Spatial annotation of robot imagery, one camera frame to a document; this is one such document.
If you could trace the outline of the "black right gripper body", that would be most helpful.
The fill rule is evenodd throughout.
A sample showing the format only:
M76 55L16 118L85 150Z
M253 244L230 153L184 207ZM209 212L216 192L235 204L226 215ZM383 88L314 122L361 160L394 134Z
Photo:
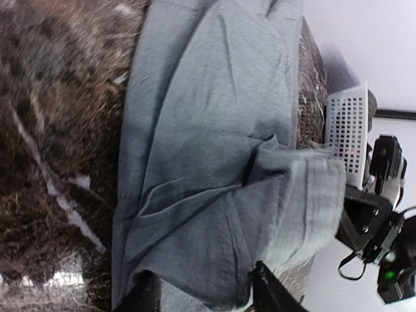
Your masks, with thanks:
M392 250L404 216L383 196L348 185L337 239L364 263L380 263Z

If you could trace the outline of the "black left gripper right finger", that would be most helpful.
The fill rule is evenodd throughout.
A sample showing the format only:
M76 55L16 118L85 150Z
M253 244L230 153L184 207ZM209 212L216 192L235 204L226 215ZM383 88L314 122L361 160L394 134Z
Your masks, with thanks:
M253 308L259 312L307 312L262 261L250 272Z

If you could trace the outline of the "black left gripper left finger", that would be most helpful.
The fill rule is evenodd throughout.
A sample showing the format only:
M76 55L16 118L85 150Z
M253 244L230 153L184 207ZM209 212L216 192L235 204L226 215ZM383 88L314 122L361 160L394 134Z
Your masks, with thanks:
M159 312L161 310L161 279L150 271L141 272L134 287L113 309L114 312Z

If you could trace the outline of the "light grey plastic basket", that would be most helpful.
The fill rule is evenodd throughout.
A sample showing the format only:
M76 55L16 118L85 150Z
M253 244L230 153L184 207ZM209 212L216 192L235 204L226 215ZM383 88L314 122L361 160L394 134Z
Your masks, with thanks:
M369 126L368 83L330 94L326 100L324 143L346 167L346 180L363 189Z

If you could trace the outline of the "grey long sleeve shirt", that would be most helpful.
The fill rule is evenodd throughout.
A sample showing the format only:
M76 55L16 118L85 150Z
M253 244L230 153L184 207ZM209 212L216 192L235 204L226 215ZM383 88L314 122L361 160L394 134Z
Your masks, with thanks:
M249 273L335 236L345 165L296 149L301 1L153 1L127 88L112 308L142 273L163 311L242 311Z

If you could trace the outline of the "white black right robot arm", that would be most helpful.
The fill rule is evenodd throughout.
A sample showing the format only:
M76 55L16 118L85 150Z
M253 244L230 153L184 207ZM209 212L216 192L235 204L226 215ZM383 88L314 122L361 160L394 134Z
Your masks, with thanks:
M386 305L415 297L415 217L397 212L385 197L347 186L336 239L352 253L344 258L338 273L346 280L342 268L358 258L363 269L379 266L377 292Z

